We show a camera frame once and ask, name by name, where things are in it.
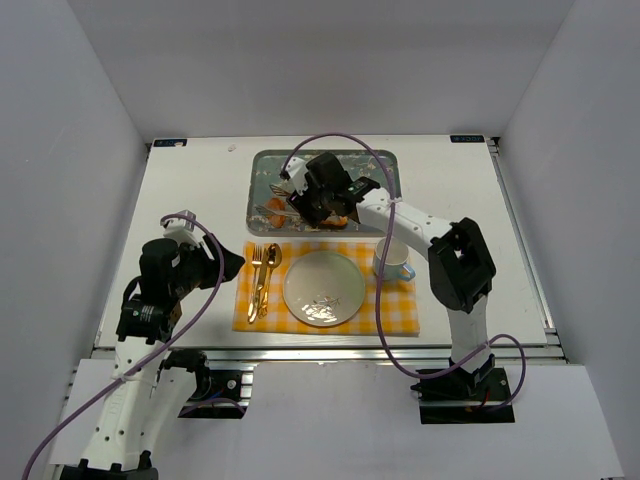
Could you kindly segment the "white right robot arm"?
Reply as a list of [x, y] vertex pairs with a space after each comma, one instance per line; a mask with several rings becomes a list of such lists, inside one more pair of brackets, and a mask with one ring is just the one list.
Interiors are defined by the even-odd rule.
[[319, 226], [333, 215], [347, 217], [398, 240], [428, 262], [430, 288], [448, 314], [454, 374], [478, 386], [494, 368], [488, 346], [486, 307], [496, 267], [478, 224], [428, 215], [396, 200], [378, 182], [352, 179], [338, 158], [324, 152], [303, 160], [291, 156], [281, 177], [294, 192], [288, 204], [302, 220]]

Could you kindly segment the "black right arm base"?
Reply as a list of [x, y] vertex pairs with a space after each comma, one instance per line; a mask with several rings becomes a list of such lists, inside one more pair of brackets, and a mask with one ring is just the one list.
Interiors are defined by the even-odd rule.
[[423, 425], [512, 424], [511, 405], [499, 407], [511, 396], [504, 368], [493, 369], [475, 389], [454, 374], [419, 380], [410, 387], [418, 400]]

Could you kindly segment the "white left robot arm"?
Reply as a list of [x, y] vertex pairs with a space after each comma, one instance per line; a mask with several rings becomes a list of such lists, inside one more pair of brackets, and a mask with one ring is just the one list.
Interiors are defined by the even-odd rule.
[[182, 315], [181, 302], [193, 290], [234, 279], [243, 257], [209, 238], [171, 238], [145, 243], [139, 274], [127, 285], [116, 329], [112, 378], [88, 446], [64, 479], [156, 479], [152, 456], [159, 440], [190, 397], [204, 396], [209, 380], [200, 351], [167, 352]]

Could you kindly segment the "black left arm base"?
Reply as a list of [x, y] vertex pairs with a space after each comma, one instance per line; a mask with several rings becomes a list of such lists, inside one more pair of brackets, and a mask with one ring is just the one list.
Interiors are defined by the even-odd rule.
[[188, 403], [209, 398], [227, 398], [234, 401], [242, 399], [244, 372], [214, 368], [202, 351], [171, 351], [161, 362], [159, 369], [158, 378], [169, 370], [184, 370], [192, 377], [195, 381], [195, 390], [188, 398]]

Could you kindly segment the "metal tongs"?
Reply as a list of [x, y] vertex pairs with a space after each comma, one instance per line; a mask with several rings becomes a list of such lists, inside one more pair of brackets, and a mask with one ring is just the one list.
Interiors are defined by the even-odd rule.
[[254, 210], [265, 217], [290, 217], [298, 218], [299, 215], [294, 210], [287, 207], [286, 200], [290, 193], [283, 187], [270, 184], [269, 189], [272, 193], [272, 197], [264, 204], [256, 204]]

